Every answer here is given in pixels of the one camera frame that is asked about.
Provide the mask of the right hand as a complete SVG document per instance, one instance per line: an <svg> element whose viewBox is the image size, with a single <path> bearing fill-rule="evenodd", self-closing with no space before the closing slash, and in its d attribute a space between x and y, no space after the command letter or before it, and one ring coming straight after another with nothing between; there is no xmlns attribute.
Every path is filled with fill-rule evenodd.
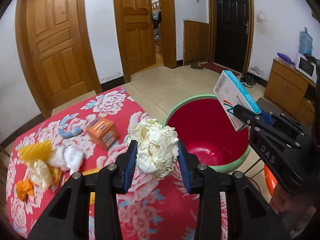
<svg viewBox="0 0 320 240"><path fill-rule="evenodd" d="M314 205L315 199L311 193L288 193L277 184L269 205L276 214L280 212L301 214Z"/></svg>

